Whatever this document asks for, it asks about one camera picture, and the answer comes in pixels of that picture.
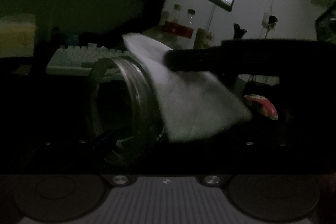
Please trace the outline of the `white cleaning cloth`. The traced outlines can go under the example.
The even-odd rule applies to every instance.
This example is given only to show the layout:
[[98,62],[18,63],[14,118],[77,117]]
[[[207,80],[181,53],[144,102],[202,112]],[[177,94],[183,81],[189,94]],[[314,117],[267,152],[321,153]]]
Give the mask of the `white cleaning cloth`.
[[149,74],[169,141],[209,138],[250,119],[247,107],[209,72],[169,70],[165,44],[141,34],[126,34],[123,41]]

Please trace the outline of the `clear glass jar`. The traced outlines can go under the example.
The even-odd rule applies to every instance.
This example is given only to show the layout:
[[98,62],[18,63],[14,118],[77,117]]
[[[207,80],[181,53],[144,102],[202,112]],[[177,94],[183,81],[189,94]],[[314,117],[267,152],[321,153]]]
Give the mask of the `clear glass jar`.
[[164,123],[140,61],[129,56],[104,57],[92,65],[89,77],[97,138],[115,147],[152,146]]

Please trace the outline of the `black forked stand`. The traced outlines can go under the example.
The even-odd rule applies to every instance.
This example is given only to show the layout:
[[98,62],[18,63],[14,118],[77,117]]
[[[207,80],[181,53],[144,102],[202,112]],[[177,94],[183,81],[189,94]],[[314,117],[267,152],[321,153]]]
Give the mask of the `black forked stand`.
[[234,24],[234,37],[233,39],[242,39],[243,36],[247,33],[246,29],[242,29],[239,24]]

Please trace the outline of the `bottle with black cap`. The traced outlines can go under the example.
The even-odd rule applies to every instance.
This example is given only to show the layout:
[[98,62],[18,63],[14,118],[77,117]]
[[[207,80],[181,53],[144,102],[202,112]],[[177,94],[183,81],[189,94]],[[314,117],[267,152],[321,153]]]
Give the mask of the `bottle with black cap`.
[[189,28],[193,27],[194,16],[195,16],[195,10],[194,9],[188,9],[187,18],[186,18],[186,26],[187,27],[189,27]]

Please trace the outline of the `red and white package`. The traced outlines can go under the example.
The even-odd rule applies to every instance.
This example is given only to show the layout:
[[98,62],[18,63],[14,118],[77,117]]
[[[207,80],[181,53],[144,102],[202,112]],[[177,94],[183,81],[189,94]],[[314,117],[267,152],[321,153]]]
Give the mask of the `red and white package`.
[[257,94],[248,94],[244,96],[245,100],[249,102],[250,106],[256,109],[264,117],[270,120],[278,120],[278,113],[275,106],[266,97]]

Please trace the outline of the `bottle with tan cap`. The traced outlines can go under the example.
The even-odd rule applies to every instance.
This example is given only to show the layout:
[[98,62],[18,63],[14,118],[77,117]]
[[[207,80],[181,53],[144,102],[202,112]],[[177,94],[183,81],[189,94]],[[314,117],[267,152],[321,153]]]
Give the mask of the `bottle with tan cap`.
[[178,23],[181,9],[182,9],[181,5],[174,4],[171,22]]

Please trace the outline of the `white mechanical keyboard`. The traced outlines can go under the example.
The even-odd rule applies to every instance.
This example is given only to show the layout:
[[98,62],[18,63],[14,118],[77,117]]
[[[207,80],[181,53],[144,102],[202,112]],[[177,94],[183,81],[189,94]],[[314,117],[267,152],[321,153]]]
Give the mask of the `white mechanical keyboard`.
[[46,72],[51,75],[88,76],[98,60],[119,56],[133,55],[129,51],[109,50],[92,43],[86,47],[68,46],[56,50],[46,67]]

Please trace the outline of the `yellow tissue box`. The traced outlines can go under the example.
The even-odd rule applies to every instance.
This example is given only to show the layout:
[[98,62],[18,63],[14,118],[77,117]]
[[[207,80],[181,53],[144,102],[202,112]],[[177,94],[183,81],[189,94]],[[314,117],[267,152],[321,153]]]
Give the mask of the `yellow tissue box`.
[[1,17],[1,58],[33,56],[35,29],[35,15],[12,14]]

